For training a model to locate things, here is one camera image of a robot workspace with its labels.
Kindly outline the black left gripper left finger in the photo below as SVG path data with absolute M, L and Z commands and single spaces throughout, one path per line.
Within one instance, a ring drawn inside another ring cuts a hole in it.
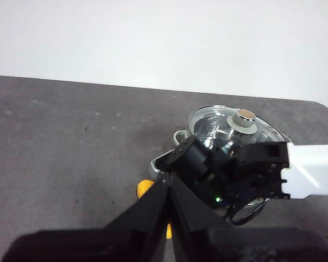
M 103 228 L 42 230 L 16 238 L 3 261 L 152 261 L 163 257 L 167 176 Z

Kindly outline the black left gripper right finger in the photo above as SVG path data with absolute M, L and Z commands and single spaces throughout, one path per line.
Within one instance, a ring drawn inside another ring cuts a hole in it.
M 328 244 L 296 228 L 236 228 L 177 177 L 169 183 L 174 246 L 188 261 L 328 261 Z

